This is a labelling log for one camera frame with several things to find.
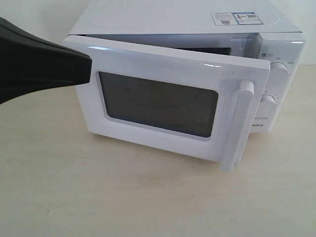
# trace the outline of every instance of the microwave door window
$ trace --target microwave door window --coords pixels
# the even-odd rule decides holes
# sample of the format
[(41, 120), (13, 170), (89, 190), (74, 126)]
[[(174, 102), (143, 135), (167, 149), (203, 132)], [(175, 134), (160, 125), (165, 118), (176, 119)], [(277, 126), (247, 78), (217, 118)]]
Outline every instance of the microwave door window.
[(210, 137), (218, 101), (213, 90), (99, 72), (108, 116)]

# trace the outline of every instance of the microwave door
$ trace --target microwave door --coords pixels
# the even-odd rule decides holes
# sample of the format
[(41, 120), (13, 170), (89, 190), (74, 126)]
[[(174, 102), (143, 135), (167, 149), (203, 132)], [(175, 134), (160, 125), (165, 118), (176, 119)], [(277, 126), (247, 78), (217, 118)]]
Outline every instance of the microwave door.
[(93, 60), (76, 91), (89, 131), (188, 156), (239, 160), (270, 73), (266, 60), (68, 36)]
[(0, 18), (0, 104), (39, 90), (88, 83), (91, 64), (89, 56)]

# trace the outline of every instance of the wooden table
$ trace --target wooden table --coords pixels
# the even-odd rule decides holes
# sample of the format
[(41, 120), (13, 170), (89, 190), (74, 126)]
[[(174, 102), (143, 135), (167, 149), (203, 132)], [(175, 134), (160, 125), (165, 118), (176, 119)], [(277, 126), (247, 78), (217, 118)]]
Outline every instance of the wooden table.
[(89, 133), (73, 87), (0, 105), (0, 236), (316, 236), (316, 66), (231, 173)]

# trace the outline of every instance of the microwave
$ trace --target microwave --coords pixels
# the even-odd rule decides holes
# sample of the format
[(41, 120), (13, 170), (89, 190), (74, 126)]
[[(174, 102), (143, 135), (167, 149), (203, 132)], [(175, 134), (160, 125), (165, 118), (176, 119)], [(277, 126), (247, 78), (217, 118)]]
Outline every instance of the microwave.
[(90, 132), (231, 171), (272, 129), (305, 38), (268, 0), (93, 0), (63, 45), (92, 59)]

